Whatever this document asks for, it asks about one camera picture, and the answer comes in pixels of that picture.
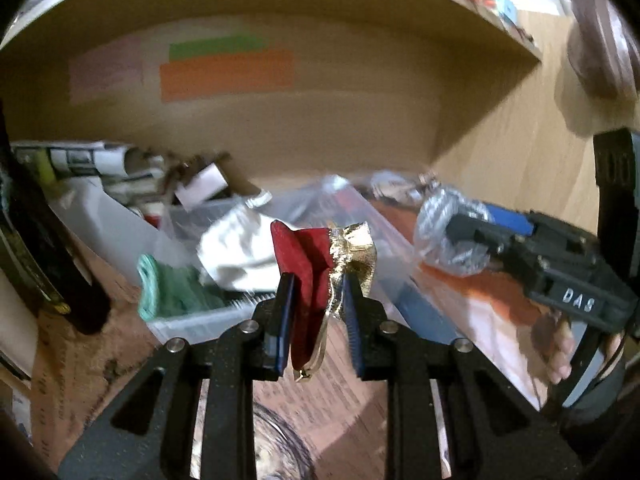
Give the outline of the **person's right hand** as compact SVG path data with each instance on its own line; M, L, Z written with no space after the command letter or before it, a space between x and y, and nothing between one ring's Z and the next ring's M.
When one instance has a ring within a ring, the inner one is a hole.
M529 375L551 385L570 377L570 360L575 351L576 341L570 327L570 320L562 313L534 304L539 316L530 330L530 343L535 357L528 363ZM608 337L605 344L605 360L598 370L600 379L607 378L623 356L625 334Z

